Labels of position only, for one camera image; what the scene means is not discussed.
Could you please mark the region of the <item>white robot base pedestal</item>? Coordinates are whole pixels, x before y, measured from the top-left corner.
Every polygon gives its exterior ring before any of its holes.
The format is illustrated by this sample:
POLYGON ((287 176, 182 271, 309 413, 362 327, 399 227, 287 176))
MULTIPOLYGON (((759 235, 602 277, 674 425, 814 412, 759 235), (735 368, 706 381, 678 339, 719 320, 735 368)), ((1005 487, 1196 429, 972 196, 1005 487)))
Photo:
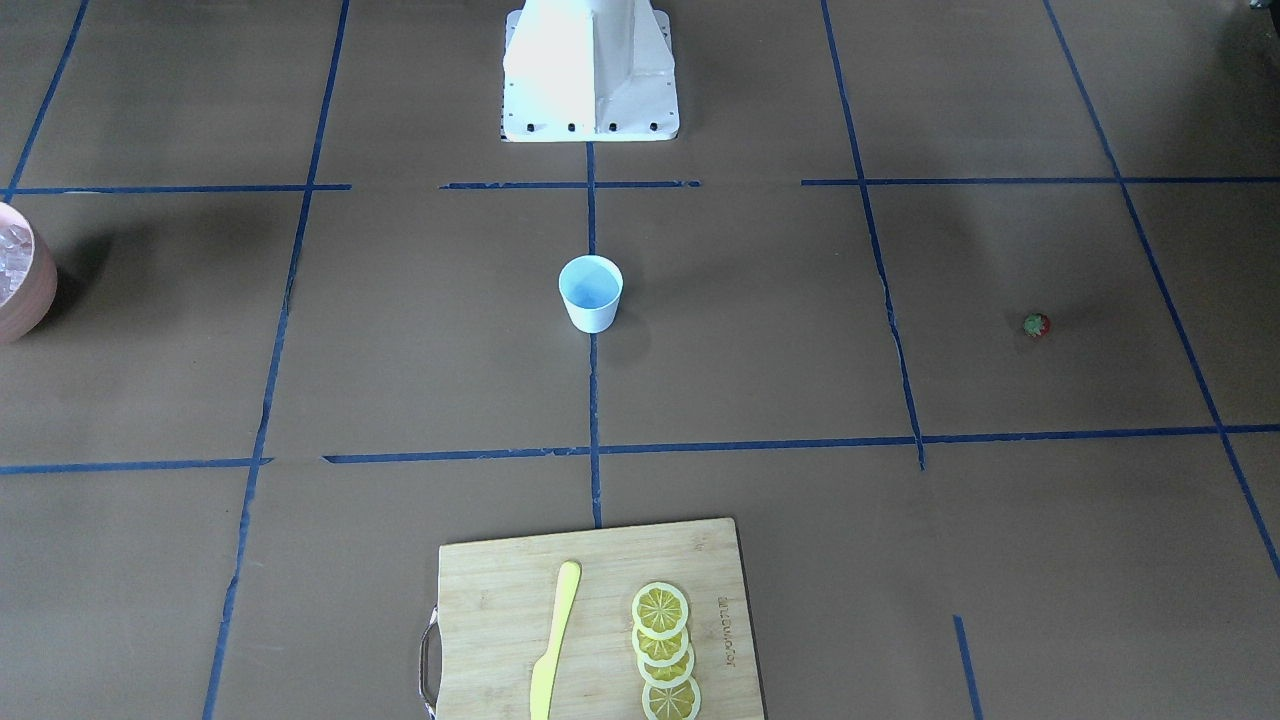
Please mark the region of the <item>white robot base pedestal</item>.
POLYGON ((649 1, 526 1, 506 17, 502 65, 506 142, 678 136, 671 19, 649 1))

